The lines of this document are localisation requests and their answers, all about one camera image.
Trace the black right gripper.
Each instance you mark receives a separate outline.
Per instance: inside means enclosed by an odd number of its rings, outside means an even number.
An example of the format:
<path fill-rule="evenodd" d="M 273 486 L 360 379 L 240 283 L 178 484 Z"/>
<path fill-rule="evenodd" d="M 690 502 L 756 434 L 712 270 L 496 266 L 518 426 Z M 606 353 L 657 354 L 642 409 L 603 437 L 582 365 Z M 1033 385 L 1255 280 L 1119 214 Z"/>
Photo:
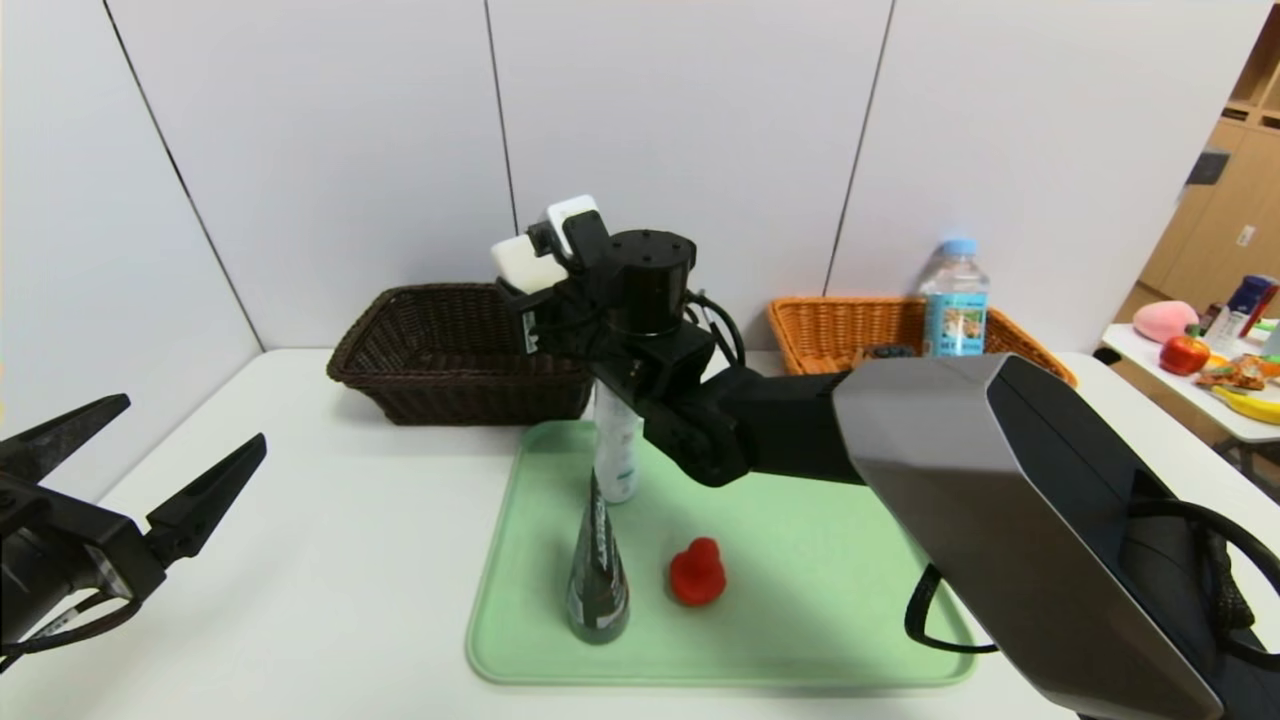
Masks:
<path fill-rule="evenodd" d="M 580 299 L 561 291 L 559 283 L 529 293 L 498 278 L 495 288 L 512 320 L 515 350 L 561 357 L 572 357 L 580 350 L 588 313 Z"/>

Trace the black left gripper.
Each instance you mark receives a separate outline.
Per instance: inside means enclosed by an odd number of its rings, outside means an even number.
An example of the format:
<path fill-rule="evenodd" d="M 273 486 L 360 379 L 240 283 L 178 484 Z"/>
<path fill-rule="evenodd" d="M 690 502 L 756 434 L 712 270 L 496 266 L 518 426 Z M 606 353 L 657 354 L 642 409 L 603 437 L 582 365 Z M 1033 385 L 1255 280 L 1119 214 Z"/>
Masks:
<path fill-rule="evenodd" d="M 1 442 L 3 647 L 78 591 L 150 596 L 163 569 L 201 552 L 266 457 L 265 436 L 251 437 L 148 512 L 143 539 L 129 518 L 40 486 L 129 407 L 128 395 L 104 396 Z"/>

